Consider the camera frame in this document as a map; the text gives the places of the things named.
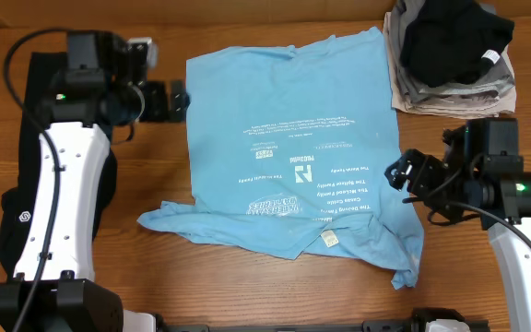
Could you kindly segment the light blue printed t-shirt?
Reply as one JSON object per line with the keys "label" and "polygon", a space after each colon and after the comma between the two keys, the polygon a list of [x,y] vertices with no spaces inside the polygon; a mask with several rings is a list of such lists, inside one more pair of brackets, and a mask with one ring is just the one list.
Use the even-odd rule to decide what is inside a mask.
{"label": "light blue printed t-shirt", "polygon": [[387,182],[401,154],[384,36],[229,47],[186,64],[191,205],[139,217],[193,243],[357,258],[419,277],[424,230]]}

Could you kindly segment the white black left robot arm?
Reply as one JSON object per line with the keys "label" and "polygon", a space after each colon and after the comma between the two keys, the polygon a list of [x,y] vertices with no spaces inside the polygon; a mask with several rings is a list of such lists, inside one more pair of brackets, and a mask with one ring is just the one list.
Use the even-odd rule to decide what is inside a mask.
{"label": "white black left robot arm", "polygon": [[158,49],[103,30],[66,30],[60,53],[33,53],[22,112],[18,183],[2,197],[0,327],[6,331],[164,331],[95,281],[92,244],[112,201],[112,132],[181,122],[181,80],[148,79]]}

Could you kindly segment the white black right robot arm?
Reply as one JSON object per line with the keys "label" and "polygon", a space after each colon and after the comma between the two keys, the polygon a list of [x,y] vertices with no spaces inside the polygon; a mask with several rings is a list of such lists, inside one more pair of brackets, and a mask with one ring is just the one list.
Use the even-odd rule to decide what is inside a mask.
{"label": "white black right robot arm", "polygon": [[409,149],[384,172],[408,203],[423,203],[443,227],[479,219],[503,279],[511,329],[531,331],[531,172],[514,118],[481,118],[446,130],[443,159]]}

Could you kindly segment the grey folded clothes stack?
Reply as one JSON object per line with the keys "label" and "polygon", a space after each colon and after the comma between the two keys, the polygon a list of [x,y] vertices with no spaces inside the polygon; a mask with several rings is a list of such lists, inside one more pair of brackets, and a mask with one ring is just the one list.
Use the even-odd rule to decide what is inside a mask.
{"label": "grey folded clothes stack", "polygon": [[508,53],[503,52],[495,66],[477,82],[465,85],[447,83],[430,88],[400,64],[406,27],[417,17],[422,1],[398,0],[384,15],[383,36],[386,44],[392,107],[405,113],[440,115],[459,119],[497,117],[515,112],[516,87]]}

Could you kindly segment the black folded garment on stack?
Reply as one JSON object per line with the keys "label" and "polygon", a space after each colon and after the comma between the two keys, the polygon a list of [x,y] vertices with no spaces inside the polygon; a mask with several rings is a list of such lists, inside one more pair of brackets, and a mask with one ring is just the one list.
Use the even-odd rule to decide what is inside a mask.
{"label": "black folded garment on stack", "polygon": [[513,30],[513,21],[473,0],[427,0],[406,27],[399,61],[430,88],[472,84],[496,64],[486,53],[501,54]]}

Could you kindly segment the brown cardboard backboard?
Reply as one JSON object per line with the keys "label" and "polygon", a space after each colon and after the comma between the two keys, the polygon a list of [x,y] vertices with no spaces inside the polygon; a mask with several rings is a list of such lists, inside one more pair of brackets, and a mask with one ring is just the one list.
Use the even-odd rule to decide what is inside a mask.
{"label": "brown cardboard backboard", "polygon": [[395,0],[0,0],[0,28],[379,20]]}

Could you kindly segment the black base rail with mounts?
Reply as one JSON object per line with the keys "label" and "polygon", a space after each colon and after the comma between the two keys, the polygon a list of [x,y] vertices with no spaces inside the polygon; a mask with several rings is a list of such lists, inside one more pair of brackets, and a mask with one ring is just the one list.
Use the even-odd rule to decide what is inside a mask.
{"label": "black base rail with mounts", "polygon": [[409,318],[352,324],[209,326],[168,325],[160,314],[123,311],[123,331],[164,332],[490,332],[488,320],[467,320],[456,310],[417,308]]}

